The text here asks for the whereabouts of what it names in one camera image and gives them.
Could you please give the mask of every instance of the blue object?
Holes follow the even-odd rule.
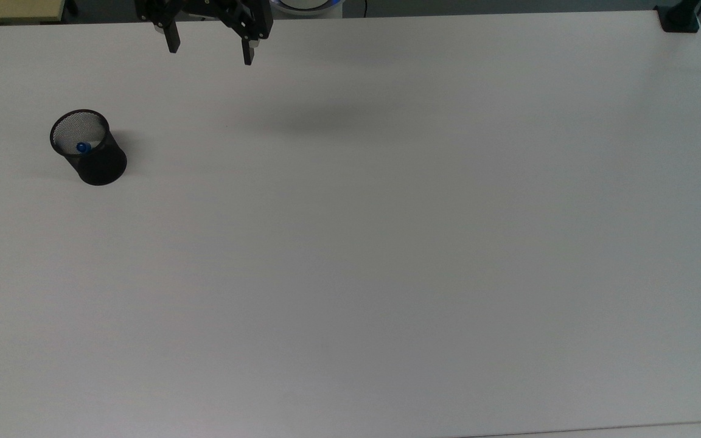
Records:
[[[75,149],[77,149],[77,151],[80,153],[89,153],[91,152],[91,144],[89,142],[81,141],[75,146]]]

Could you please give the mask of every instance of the gray floor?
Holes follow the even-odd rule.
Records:
[[[70,23],[136,21],[132,0],[76,2],[80,14],[78,17],[68,17]],[[368,16],[651,10],[657,4],[674,5],[676,2],[678,0],[368,0]],[[343,7],[345,17],[360,17],[364,11],[364,0],[347,0]]]

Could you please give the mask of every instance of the white table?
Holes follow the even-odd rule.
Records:
[[[701,422],[701,32],[0,28],[0,437]],[[47,142],[104,114],[129,167]]]

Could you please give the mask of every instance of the mesh cup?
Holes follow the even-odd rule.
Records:
[[[109,184],[126,169],[126,154],[117,146],[105,116],[97,111],[81,109],[64,114],[53,125],[51,146],[92,186]]]

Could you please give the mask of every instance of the beige table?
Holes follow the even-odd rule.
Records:
[[[0,23],[60,21],[64,0],[0,0]]]

